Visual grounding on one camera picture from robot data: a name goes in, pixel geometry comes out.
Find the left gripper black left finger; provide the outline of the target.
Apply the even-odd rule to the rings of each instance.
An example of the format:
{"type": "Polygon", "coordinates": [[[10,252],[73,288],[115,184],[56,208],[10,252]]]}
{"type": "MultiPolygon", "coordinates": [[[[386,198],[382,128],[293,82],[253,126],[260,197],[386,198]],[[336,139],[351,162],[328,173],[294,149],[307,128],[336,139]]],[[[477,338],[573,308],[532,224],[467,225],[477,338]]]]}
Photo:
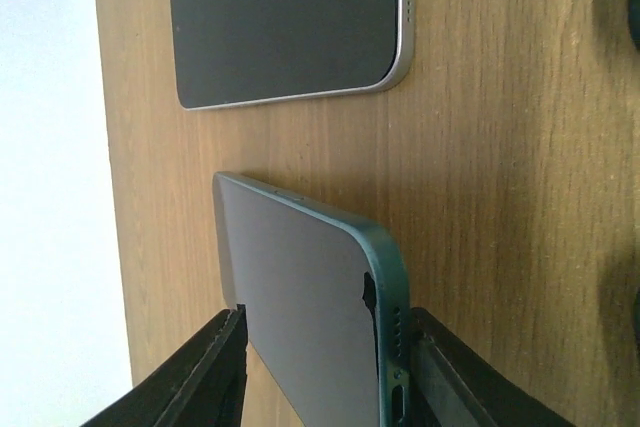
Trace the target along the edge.
{"type": "Polygon", "coordinates": [[[239,426],[247,383],[245,307],[224,309],[87,426],[239,426]]]}

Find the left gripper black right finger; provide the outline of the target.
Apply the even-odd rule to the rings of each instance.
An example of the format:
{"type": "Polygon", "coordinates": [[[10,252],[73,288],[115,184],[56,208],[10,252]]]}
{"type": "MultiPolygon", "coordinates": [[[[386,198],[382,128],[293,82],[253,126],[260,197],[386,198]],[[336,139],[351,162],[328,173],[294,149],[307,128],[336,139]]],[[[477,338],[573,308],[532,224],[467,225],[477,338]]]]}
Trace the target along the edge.
{"type": "Polygon", "coordinates": [[[427,310],[411,309],[413,426],[569,426],[427,310]]]}

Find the black phone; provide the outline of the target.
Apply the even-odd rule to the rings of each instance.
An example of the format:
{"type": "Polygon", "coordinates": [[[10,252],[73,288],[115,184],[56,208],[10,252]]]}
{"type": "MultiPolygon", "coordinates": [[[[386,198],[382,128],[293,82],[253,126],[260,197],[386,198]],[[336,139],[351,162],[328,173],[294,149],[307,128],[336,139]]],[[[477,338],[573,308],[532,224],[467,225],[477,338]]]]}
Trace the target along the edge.
{"type": "Polygon", "coordinates": [[[379,224],[264,182],[212,181],[224,299],[307,426],[410,422],[410,295],[379,224]]]}

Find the black smartphone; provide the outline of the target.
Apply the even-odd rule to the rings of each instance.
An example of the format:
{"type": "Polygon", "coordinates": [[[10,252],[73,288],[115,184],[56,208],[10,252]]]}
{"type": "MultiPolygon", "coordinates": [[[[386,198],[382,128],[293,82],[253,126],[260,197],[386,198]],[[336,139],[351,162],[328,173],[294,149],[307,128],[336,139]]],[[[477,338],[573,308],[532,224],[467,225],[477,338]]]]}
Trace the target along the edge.
{"type": "Polygon", "coordinates": [[[415,0],[170,0],[188,110],[378,92],[414,55],[415,0]]]}

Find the black phone case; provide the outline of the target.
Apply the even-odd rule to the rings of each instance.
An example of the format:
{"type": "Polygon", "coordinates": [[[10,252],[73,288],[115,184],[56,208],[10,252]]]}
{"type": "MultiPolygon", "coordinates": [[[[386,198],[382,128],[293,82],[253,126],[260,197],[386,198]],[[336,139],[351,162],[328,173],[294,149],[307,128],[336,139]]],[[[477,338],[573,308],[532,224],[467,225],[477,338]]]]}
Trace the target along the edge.
{"type": "Polygon", "coordinates": [[[639,0],[627,0],[627,26],[631,41],[640,50],[640,10],[639,0]]]}
{"type": "Polygon", "coordinates": [[[639,425],[639,288],[606,285],[600,313],[614,418],[639,425]]]}

